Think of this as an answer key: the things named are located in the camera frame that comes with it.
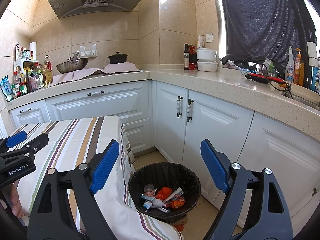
black trash can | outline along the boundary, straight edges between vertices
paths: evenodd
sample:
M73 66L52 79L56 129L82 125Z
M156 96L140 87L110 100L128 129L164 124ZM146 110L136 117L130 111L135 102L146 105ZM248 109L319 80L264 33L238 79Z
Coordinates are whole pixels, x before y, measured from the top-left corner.
M145 200L140 196L144 194L144 186L149 183L152 183L158 190L167 186L174 191L181 187L185 192L184 206L179 209L171 209L169 213L156 208L150 208L144 212L140 207ZM196 206L201 192L198 177L187 167L175 163L154 163L137 170L129 180L128 189L137 210L168 224L183 219L187 212Z

paper towel roll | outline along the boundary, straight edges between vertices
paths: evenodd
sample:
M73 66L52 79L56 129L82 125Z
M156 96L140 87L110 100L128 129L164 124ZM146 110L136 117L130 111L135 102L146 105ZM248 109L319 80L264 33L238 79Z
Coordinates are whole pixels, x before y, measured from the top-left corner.
M33 51L33 60L36 60L36 41L29 44L29 50Z
M309 54L309 65L317 67L318 66L318 54L317 54L317 46L315 43L309 41L308 45L308 54Z

stone countertop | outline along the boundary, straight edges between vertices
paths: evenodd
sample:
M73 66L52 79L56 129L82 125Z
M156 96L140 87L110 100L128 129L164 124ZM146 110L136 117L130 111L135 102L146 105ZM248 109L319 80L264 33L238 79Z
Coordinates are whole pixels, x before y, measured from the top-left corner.
M149 79L191 89L252 109L320 141L320 132L317 130L320 127L319 111L282 96L280 91L270 85L250 81L226 71L152 70L96 76L38 90L7 103L6 107L10 111L35 101L78 90Z

black cable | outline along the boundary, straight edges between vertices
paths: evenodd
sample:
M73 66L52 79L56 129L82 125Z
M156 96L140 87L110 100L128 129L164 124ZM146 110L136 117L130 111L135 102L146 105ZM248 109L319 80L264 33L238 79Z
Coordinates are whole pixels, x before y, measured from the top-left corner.
M263 72L263 66L265 66L265 68L266 68L266 71L267 71L266 74ZM284 84L286 84L287 87L286 87L284 90L281 90L281 89L279 89L279 88L276 88L276 87L271 83L271 81L268 80L268 69L267 69L267 66L266 66L264 63L262 64L261 72L262 72L264 78L266 79L266 81L267 81L271 86L273 86L274 89L276 89L276 90L278 90L278 91L281 91L281 92L284 92L284 94L285 94L286 92L289 92L291 98L293 99L292 94L291 94L291 86L289 86L288 83L286 83L286 82L284 81Z

black fabric curtain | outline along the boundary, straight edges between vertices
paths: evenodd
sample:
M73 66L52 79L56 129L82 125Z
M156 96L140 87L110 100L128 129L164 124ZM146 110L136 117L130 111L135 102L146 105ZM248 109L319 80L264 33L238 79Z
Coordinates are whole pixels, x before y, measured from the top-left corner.
M291 45L293 51L301 49L304 77L308 78L307 42L316 42L316 29L303 0L222 0L222 3L227 28L224 62L267 57L275 62L284 78Z

